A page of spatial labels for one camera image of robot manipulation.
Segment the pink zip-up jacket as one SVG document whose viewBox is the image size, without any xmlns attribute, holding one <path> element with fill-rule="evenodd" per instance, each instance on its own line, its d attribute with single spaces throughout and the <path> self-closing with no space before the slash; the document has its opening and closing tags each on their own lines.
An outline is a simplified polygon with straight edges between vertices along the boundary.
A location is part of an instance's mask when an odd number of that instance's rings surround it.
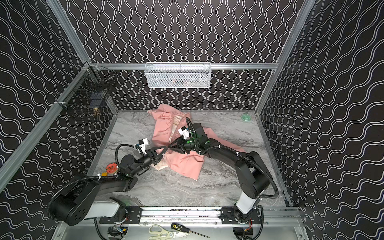
<svg viewBox="0 0 384 240">
<path fill-rule="evenodd" d="M 152 137 L 152 143 L 156 147 L 177 147 L 187 142 L 179 130 L 187 128 L 186 118 L 191 118 L 190 113 L 183 113 L 165 104 L 161 104 L 157 109 L 149 110 L 148 113 L 156 121 Z M 160 166 L 155 168 L 161 170 L 169 167 L 176 173 L 196 181 L 199 178 L 204 160 L 203 155 L 194 151 L 190 151 L 189 154 L 182 154 L 168 149 L 160 161 Z"/>
</svg>

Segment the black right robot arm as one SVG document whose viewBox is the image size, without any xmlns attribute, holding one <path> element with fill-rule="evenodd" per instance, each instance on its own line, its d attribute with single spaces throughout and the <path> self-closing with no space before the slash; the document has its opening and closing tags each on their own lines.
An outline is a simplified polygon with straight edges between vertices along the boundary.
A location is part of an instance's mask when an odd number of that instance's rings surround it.
<svg viewBox="0 0 384 240">
<path fill-rule="evenodd" d="M 240 152 L 210 138 L 200 123 L 183 127 L 182 135 L 171 142 L 168 149 L 180 154 L 194 152 L 232 167 L 242 190 L 235 209 L 243 215 L 251 212 L 261 200 L 279 197 L 277 184 L 257 152 Z"/>
</svg>

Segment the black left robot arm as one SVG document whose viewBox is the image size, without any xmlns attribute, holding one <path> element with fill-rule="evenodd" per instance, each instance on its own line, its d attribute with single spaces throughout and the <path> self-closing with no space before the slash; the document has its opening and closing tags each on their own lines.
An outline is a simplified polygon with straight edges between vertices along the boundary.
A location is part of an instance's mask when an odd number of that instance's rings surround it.
<svg viewBox="0 0 384 240">
<path fill-rule="evenodd" d="M 129 147 L 139 151 L 140 158 L 126 155 L 119 160 L 119 150 Z M 48 217 L 54 221 L 74 226 L 86 218 L 97 196 L 115 192 L 128 192 L 138 181 L 137 176 L 145 173 L 150 165 L 156 165 L 167 152 L 166 146 L 153 147 L 143 151 L 139 146 L 120 144 L 115 150 L 118 170 L 109 176 L 81 175 L 59 189 L 49 200 Z"/>
</svg>

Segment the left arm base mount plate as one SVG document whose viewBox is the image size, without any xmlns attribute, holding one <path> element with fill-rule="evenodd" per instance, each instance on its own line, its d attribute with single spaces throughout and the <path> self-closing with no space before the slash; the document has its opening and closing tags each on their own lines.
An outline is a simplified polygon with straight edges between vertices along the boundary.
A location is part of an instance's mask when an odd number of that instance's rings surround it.
<svg viewBox="0 0 384 240">
<path fill-rule="evenodd" d="M 121 208 L 113 217 L 101 217 L 99 224 L 139 224 L 143 209 L 140 207 Z"/>
</svg>

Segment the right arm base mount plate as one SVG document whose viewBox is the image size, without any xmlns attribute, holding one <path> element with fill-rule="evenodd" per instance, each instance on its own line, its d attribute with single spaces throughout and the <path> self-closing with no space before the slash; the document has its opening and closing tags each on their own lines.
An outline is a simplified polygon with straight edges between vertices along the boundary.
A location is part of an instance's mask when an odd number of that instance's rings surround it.
<svg viewBox="0 0 384 240">
<path fill-rule="evenodd" d="M 249 223 L 260 224 L 262 215 L 259 209 L 252 208 L 247 214 L 243 214 L 237 207 L 222 207 L 219 219 L 223 225 L 246 225 Z"/>
</svg>

